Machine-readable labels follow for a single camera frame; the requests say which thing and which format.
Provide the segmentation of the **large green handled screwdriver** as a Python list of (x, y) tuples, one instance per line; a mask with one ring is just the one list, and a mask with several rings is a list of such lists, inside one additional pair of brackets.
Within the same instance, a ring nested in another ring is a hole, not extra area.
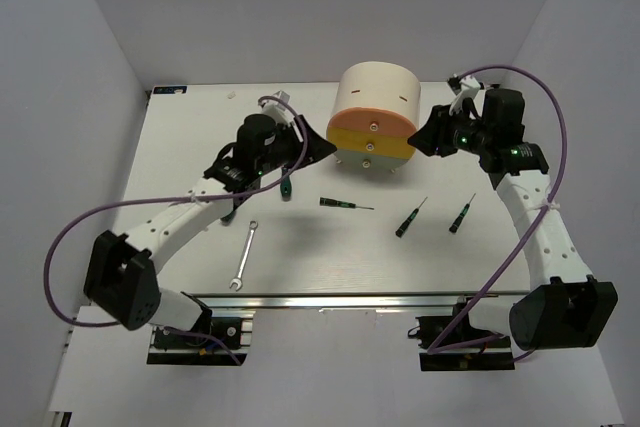
[(236, 215), (236, 212), (232, 211), (228, 215), (221, 217), (220, 218), (220, 222), (223, 225), (229, 225), (233, 221), (233, 219), (235, 218), (235, 215)]
[(279, 191), (281, 199), (288, 202), (292, 198), (292, 183), (290, 179), (289, 169), (286, 167), (281, 168), (281, 182), (279, 184)]

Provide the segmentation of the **small black green screwdriver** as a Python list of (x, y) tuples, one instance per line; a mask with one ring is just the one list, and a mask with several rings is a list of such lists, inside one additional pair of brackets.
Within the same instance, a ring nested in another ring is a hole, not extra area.
[(365, 209), (365, 210), (373, 210), (373, 207), (367, 207), (358, 205), (356, 203), (347, 202), (343, 200), (337, 200), (333, 198), (321, 197), (319, 199), (319, 205), (324, 207), (335, 207), (335, 208), (344, 208), (344, 209)]
[(471, 203), (473, 202), (474, 198), (476, 197), (477, 193), (474, 192), (471, 196), (471, 198), (464, 204), (464, 206), (462, 207), (462, 209), (460, 210), (460, 212), (458, 213), (457, 217), (454, 219), (454, 221), (451, 223), (451, 225), (449, 226), (449, 232), (452, 234), (456, 234), (461, 226), (461, 224), (463, 223), (465, 217), (467, 216)]
[(412, 224), (412, 222), (417, 217), (418, 213), (420, 212), (421, 207), (424, 205), (424, 203), (426, 202), (427, 199), (428, 199), (428, 197), (425, 196), (424, 199), (420, 202), (420, 204), (412, 210), (412, 212), (406, 217), (406, 219), (396, 229), (395, 235), (398, 238), (402, 238), (404, 236), (404, 234), (406, 233), (406, 231), (409, 229), (409, 227)]

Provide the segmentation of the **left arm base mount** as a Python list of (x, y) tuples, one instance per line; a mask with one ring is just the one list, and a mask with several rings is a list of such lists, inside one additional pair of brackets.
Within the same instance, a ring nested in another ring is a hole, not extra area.
[(240, 367), (248, 356), (253, 320), (253, 311), (223, 309), (204, 324), (200, 336), (154, 327), (146, 362), (162, 366)]

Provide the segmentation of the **orange top drawer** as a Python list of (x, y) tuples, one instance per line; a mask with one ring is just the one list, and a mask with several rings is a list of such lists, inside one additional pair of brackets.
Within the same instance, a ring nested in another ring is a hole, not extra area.
[(327, 136), (338, 130), (365, 134), (379, 134), (394, 138), (408, 138), (416, 132), (419, 109), (407, 111), (350, 107), (334, 113), (328, 122)]

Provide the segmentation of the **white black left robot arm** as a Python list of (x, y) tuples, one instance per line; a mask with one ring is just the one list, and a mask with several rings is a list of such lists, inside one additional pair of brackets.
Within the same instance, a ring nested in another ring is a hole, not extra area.
[(127, 232), (105, 231), (93, 245), (84, 294), (129, 331), (146, 324), (177, 328), (188, 345), (211, 334), (209, 309), (184, 293), (162, 289), (164, 265), (210, 224), (234, 213), (261, 186), (264, 175), (293, 172), (332, 155), (336, 147), (311, 127), (298, 137), (294, 123), (251, 114), (213, 164), (168, 207)]

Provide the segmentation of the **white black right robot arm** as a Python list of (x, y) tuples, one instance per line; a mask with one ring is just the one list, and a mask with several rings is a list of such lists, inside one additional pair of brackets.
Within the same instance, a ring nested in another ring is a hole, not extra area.
[(519, 237), (517, 251), (530, 290), (517, 301), (483, 296), (456, 306), (453, 337), (477, 344), (486, 334), (508, 336), (522, 350), (589, 348), (596, 344), (618, 301), (610, 282), (597, 280), (582, 260), (559, 210), (541, 148), (525, 141), (522, 94), (492, 89), (482, 111), (466, 98), (458, 108), (436, 105), (408, 143), (427, 156), (475, 154), (503, 202)]

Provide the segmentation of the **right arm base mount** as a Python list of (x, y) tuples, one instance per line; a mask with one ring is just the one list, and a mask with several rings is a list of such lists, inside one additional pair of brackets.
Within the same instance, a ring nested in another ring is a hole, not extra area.
[(407, 331), (407, 338), (418, 344), (422, 372), (483, 372), (515, 369), (508, 337), (491, 340), (491, 333), (459, 324), (439, 345), (444, 351), (429, 354), (427, 348), (453, 319), (449, 316), (421, 316)]

